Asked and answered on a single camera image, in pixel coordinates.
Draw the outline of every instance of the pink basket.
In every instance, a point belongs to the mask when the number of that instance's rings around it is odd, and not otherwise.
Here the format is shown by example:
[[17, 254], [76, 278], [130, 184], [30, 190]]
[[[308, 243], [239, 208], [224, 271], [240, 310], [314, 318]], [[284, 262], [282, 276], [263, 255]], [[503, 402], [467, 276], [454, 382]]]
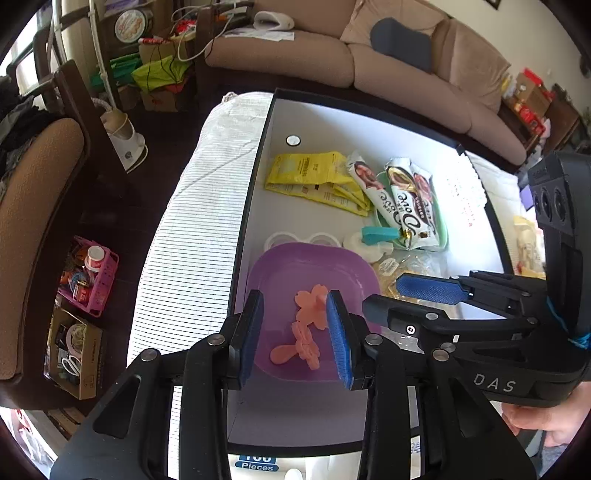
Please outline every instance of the pink basket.
[[58, 292], [63, 297], [67, 298], [72, 305], [75, 305], [80, 310], [90, 313], [93, 317], [100, 317], [103, 313], [103, 310], [105, 309], [107, 298], [109, 298], [109, 293], [111, 293], [111, 287], [113, 286], [113, 280], [115, 279], [115, 272], [117, 271], [117, 266], [119, 265], [119, 255], [117, 255], [115, 252], [112, 252], [107, 247], [103, 247], [101, 244], [92, 242], [80, 236], [75, 235], [74, 239], [84, 247], [92, 247], [93, 245], [98, 245], [101, 247], [105, 251], [105, 260], [100, 266], [99, 272], [96, 274], [95, 284], [92, 287], [92, 291], [90, 292], [90, 297], [86, 305], [80, 303], [74, 297], [72, 297], [72, 293], [70, 292], [68, 286], [60, 286]]

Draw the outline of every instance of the wooden chair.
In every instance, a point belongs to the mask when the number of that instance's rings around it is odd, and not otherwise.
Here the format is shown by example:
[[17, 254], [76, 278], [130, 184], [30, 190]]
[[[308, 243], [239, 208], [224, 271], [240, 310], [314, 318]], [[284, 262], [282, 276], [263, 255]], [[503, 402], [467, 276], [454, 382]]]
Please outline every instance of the wooden chair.
[[77, 222], [98, 179], [119, 197], [128, 182], [73, 61], [29, 95], [49, 99], [46, 105], [65, 118], [31, 144], [0, 203], [0, 406], [46, 410], [76, 403], [43, 375], [43, 367]]

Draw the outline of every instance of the blue gripper pad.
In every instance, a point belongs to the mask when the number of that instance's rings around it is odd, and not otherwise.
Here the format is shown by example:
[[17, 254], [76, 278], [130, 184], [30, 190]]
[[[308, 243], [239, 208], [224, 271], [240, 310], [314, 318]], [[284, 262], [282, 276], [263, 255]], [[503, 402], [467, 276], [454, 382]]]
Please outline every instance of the blue gripper pad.
[[265, 313], [263, 296], [260, 292], [251, 291], [245, 310], [252, 315], [251, 323], [246, 332], [246, 338], [240, 351], [240, 371], [238, 373], [238, 381], [241, 386], [246, 384], [252, 372], [252, 365], [255, 361], [255, 352], [258, 345], [259, 335], [261, 334], [262, 318]]
[[462, 290], [462, 286], [456, 280], [410, 273], [398, 277], [396, 289], [406, 297], [447, 303], [448, 305], [455, 305], [461, 301], [467, 301], [469, 298], [468, 292]]
[[353, 370], [351, 367], [351, 350], [345, 330], [337, 308], [338, 299], [329, 293], [326, 299], [326, 320], [329, 326], [330, 342], [335, 355], [336, 369], [343, 385], [348, 390], [353, 384]]

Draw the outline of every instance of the human hand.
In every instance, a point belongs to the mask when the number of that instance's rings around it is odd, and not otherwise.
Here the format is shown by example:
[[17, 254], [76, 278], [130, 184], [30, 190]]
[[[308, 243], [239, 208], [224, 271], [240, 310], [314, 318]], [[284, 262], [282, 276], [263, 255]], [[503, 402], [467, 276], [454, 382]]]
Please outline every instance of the human hand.
[[521, 429], [545, 430], [544, 446], [570, 443], [591, 410], [591, 382], [581, 382], [560, 405], [522, 407], [503, 403], [503, 419], [514, 435]]

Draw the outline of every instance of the striped cloth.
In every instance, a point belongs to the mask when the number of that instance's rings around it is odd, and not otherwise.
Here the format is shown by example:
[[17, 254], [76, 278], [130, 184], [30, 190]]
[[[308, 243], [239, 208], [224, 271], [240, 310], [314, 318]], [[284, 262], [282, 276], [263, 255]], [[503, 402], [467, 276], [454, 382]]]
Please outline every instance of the striped cloth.
[[[226, 96], [205, 121], [139, 280], [128, 365], [145, 348], [170, 353], [222, 327], [236, 244], [270, 93]], [[168, 475], [178, 478], [181, 387], [175, 388]]]

